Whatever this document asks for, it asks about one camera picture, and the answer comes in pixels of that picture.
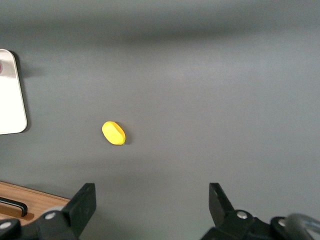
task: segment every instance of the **gray table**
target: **gray table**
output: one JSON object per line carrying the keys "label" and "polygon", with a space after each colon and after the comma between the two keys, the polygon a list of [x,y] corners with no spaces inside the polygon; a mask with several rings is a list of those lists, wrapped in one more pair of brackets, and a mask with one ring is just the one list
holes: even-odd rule
{"label": "gray table", "polygon": [[79,2],[0,2],[28,117],[0,136],[1,181],[96,183],[83,240],[197,240],[210,182],[266,222],[320,217],[318,2]]}

